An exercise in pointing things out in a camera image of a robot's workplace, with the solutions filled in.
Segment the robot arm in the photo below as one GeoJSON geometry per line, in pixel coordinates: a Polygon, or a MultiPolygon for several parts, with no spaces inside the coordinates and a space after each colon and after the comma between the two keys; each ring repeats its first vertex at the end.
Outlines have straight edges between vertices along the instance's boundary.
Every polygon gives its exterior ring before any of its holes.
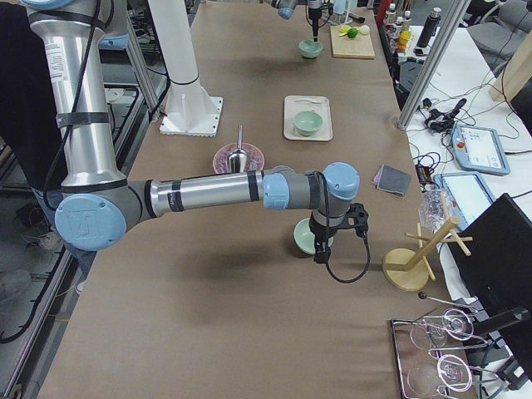
{"type": "Polygon", "coordinates": [[[278,10],[278,15],[288,20],[290,19],[296,7],[301,5],[305,6],[305,16],[308,24],[312,28],[313,40],[318,41],[319,29],[324,25],[320,24],[320,19],[323,16],[324,11],[328,12],[328,16],[333,13],[333,3],[331,1],[323,0],[267,0],[267,4],[278,10]]]}
{"type": "Polygon", "coordinates": [[[130,182],[116,167],[98,46],[126,18],[122,1],[27,1],[31,29],[43,40],[62,133],[67,177],[55,213],[61,237],[86,251],[105,249],[127,231],[168,212],[260,201],[267,209],[309,209],[317,263],[340,229],[367,234],[354,202],[360,178],[349,164],[299,174],[288,167],[182,180],[130,182]]]}

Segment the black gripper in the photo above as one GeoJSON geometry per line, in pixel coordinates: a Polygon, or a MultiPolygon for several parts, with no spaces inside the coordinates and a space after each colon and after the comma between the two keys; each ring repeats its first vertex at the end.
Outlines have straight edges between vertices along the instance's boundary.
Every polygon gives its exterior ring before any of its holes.
{"type": "Polygon", "coordinates": [[[334,228],[327,224],[320,224],[314,217],[309,220],[309,228],[314,235],[315,253],[313,261],[316,264],[327,264],[330,258],[330,245],[333,241],[334,228]]]}
{"type": "Polygon", "coordinates": [[[320,7],[318,8],[307,7],[307,17],[308,17],[308,23],[312,27],[313,40],[317,42],[318,32],[319,32],[319,20],[322,17],[322,9],[320,7]]]}

